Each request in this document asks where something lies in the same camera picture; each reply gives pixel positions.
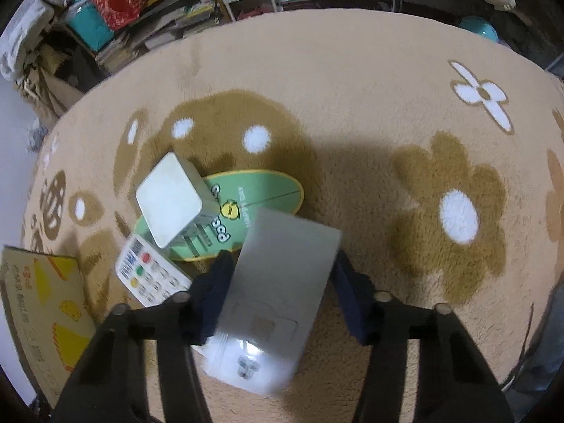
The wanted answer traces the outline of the wooden bookshelf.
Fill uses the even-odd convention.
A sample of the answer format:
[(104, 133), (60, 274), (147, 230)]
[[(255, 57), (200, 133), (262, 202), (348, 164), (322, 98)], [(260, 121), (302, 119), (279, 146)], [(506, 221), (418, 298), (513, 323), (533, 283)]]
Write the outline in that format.
[(103, 73), (114, 74), (156, 47), (229, 21), (223, 0), (71, 0), (53, 30), (71, 37)]

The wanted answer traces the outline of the brown hanging coat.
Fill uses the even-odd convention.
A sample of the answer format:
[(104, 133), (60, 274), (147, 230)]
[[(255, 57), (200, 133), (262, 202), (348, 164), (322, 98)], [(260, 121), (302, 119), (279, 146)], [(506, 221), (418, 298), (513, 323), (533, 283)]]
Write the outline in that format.
[(43, 44), (35, 61), (25, 67), (22, 78), (14, 85), (48, 131), (84, 96), (78, 87), (57, 76), (67, 73), (68, 67), (70, 55)]

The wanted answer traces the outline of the brown cardboard box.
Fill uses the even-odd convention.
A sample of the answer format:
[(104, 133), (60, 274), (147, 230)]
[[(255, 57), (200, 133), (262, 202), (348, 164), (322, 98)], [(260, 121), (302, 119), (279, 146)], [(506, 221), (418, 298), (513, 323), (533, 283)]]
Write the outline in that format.
[(1, 296), (24, 372), (55, 407), (96, 333), (78, 261), (6, 246)]

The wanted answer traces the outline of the white cube charger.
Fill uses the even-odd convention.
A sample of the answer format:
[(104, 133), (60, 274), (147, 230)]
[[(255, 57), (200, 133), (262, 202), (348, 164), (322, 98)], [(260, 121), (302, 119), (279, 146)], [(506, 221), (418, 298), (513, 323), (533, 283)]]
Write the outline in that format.
[(165, 248), (195, 225), (220, 212), (217, 199), (189, 160), (168, 152), (136, 190), (141, 215), (156, 245)]

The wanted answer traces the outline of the white rectangular power adapter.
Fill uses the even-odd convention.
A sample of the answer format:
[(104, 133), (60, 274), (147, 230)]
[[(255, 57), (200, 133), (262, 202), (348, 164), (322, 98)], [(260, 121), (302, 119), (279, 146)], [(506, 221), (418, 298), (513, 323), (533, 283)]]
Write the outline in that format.
[(204, 371), (227, 385), (279, 395), (290, 384), (337, 257), (336, 228), (258, 210), (241, 249)]

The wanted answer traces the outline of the green cartoon coaster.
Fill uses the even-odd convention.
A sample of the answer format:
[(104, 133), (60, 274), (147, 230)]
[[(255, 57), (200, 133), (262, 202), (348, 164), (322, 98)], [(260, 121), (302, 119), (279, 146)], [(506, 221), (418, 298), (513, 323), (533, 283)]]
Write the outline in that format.
[(295, 214), (304, 200), (301, 183), (277, 171), (238, 170), (203, 179), (220, 206), (219, 215), (211, 223), (192, 226), (170, 245), (160, 248), (141, 215), (130, 235), (138, 234), (156, 245), (169, 261), (206, 260), (222, 250), (239, 249), (259, 208)]

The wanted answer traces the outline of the white remote control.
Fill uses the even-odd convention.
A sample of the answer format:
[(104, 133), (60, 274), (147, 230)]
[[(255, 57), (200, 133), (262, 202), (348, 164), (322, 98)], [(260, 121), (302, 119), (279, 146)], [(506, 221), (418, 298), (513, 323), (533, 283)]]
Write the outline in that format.
[(179, 291), (188, 291), (192, 280), (176, 264), (140, 235), (132, 233), (115, 264), (118, 279), (144, 307), (155, 307)]

